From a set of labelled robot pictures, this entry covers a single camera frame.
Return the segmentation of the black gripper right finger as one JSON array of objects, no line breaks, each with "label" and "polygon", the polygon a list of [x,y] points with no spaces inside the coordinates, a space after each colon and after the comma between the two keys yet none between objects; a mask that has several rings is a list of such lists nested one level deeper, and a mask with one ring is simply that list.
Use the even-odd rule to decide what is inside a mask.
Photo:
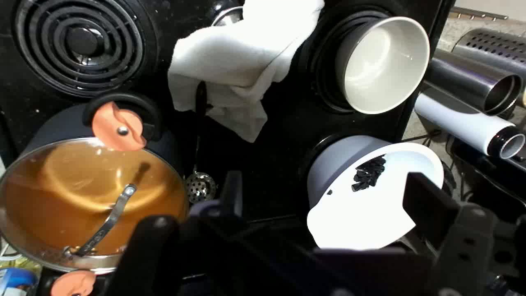
[{"label": "black gripper right finger", "polygon": [[411,173],[404,211],[434,250],[429,296],[526,296],[526,222],[503,222],[478,204],[459,204],[423,173]]}]

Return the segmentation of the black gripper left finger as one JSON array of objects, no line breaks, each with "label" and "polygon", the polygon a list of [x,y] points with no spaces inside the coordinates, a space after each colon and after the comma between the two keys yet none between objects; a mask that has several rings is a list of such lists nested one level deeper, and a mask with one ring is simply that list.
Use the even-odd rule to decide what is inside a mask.
[{"label": "black gripper left finger", "polygon": [[181,225],[169,215],[140,220],[104,296],[178,296],[181,276],[173,266]]}]

